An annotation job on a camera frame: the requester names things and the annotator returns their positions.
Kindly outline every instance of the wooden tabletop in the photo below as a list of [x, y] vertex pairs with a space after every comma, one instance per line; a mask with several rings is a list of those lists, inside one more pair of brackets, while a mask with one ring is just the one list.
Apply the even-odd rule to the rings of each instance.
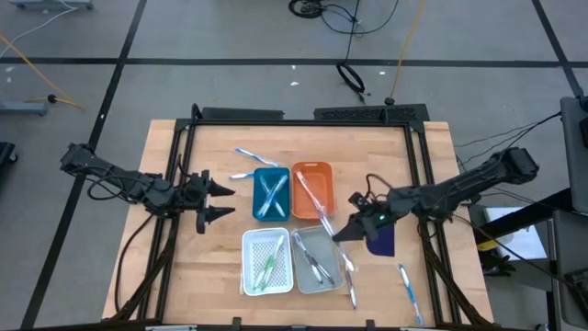
[[[152, 121], [141, 160], [141, 171], [165, 171], [174, 125], [173, 120]], [[447, 123], [427, 122], [425, 128], [435, 181], [455, 176], [458, 167]], [[416, 135], [414, 143], [423, 181], [424, 171]], [[209, 169], [216, 182], [236, 190], [234, 196], [212, 198], [209, 201], [217, 207], [235, 207], [236, 212], [207, 225], [206, 234], [196, 233], [194, 212], [182, 215], [164, 314], [165, 323], [227, 325], [233, 317], [239, 316], [244, 325], [361, 326], [366, 324], [367, 319], [375, 320], [377, 326], [415, 325], [413, 306], [397, 270], [397, 266], [403, 264], [411, 279], [425, 324], [435, 324], [423, 248], [416, 232], [417, 220], [412, 215], [398, 220], [395, 225], [396, 257], [373, 256], [364, 242], [344, 243], [347, 254], [359, 266], [359, 270], [353, 274], [356, 311], [351, 306], [346, 286], [336, 291], [310, 295], [302, 294], [296, 285], [292, 291], [283, 294], [258, 297], [240, 295], [241, 239], [245, 231], [277, 226], [292, 230], [317, 223], [296, 220], [294, 217], [286, 223], [256, 221], [251, 211], [253, 180], [230, 181], [228, 176], [253, 171], [262, 164], [235, 153], [235, 147], [242, 147], [288, 167], [298, 161], [330, 163], [334, 172], [337, 201], [333, 218], [335, 231], [346, 224], [350, 213], [355, 212], [347, 199], [355, 191], [365, 192], [367, 173], [381, 175], [394, 187], [412, 184], [402, 129], [198, 126], [188, 172]], [[374, 184], [373, 189], [376, 193], [387, 192], [379, 183]], [[467, 212], [461, 208], [457, 213], [467, 217]], [[147, 216], [142, 206], [130, 206], [120, 247]], [[144, 276], [154, 224], [155, 221], [152, 221], [134, 239], [125, 256], [120, 280], [121, 303], [131, 296]], [[481, 315], [492, 320], [471, 228], [462, 222], [446, 222], [445, 230], [456, 283]], [[104, 309], [105, 317], [115, 313], [114, 276]], [[154, 315], [159, 284], [159, 280], [156, 280], [152, 287], [148, 316]], [[439, 284], [444, 317], [448, 321], [447, 292], [441, 281]]]

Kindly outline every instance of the gray floor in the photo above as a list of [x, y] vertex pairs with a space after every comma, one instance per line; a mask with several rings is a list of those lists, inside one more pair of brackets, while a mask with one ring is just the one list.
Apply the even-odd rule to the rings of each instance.
[[[116, 58], [138, 0], [95, 0], [80, 11], [17, 43], [31, 57]], [[354, 1], [338, 4], [353, 8]], [[582, 0], [542, 0], [549, 20], [571, 61], [588, 61], [588, 29]], [[391, 1], [363, 1], [359, 18], [366, 29], [383, 21]], [[354, 59], [397, 59], [418, 1], [401, 0], [389, 25], [354, 39]], [[0, 3], [0, 33], [9, 39], [48, 19], [52, 13], [16, 10]], [[345, 22], [328, 17], [334, 25]], [[330, 31], [320, 19], [303, 20], [276, 0], [149, 0], [130, 50], [133, 58], [340, 58], [347, 36]], [[6, 56], [15, 56], [12, 52]], [[428, 1], [408, 59], [557, 61], [530, 0]], [[62, 215], [73, 179], [60, 172], [69, 142], [87, 141], [114, 65], [40, 65], [40, 70], [86, 107], [51, 106], [45, 117], [0, 117], [0, 141], [17, 144], [20, 161], [0, 195], [0, 329], [19, 327]], [[371, 97], [381, 104], [390, 93], [395, 67], [357, 66]], [[574, 70], [588, 88], [588, 69]], [[26, 65], [0, 64], [0, 99], [22, 100], [51, 93]], [[404, 67], [399, 103], [426, 103], [433, 120], [446, 120], [454, 143], [466, 143], [541, 120], [559, 111], [571, 95], [560, 68]], [[173, 66], [124, 68], [98, 153], [134, 168], [139, 165], [150, 120], [185, 117], [200, 106], [283, 109], [289, 119], [310, 119], [315, 108], [358, 105], [332, 66]], [[493, 142], [458, 149], [462, 159]], [[522, 139], [540, 163], [539, 177], [510, 190], [540, 199], [568, 186], [561, 126], [553, 120]], [[474, 166], [484, 157], [472, 161]], [[502, 196], [491, 205], [519, 205]], [[70, 232], [36, 326], [97, 321], [127, 206], [78, 203]], [[509, 280], [487, 280], [497, 322], [527, 327], [547, 321], [544, 292]]]

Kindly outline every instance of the orange tray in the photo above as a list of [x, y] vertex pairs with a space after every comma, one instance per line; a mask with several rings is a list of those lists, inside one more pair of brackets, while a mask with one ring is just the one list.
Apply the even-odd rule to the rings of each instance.
[[302, 172], [312, 194], [326, 208], [327, 214], [333, 215], [333, 170], [326, 162], [298, 162], [292, 166], [292, 214], [303, 220], [319, 219], [314, 203], [296, 176], [297, 171]]

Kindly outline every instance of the white tray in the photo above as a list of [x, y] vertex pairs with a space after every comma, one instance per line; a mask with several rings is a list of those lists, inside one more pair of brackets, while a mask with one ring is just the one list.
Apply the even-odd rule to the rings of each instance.
[[[267, 258], [274, 251], [279, 237], [284, 243], [277, 251], [274, 271], [267, 287], [254, 291], [254, 282], [263, 271]], [[257, 296], [272, 293], [285, 293], [294, 287], [290, 236], [285, 228], [250, 230], [243, 234], [242, 240], [243, 290], [247, 295]]]

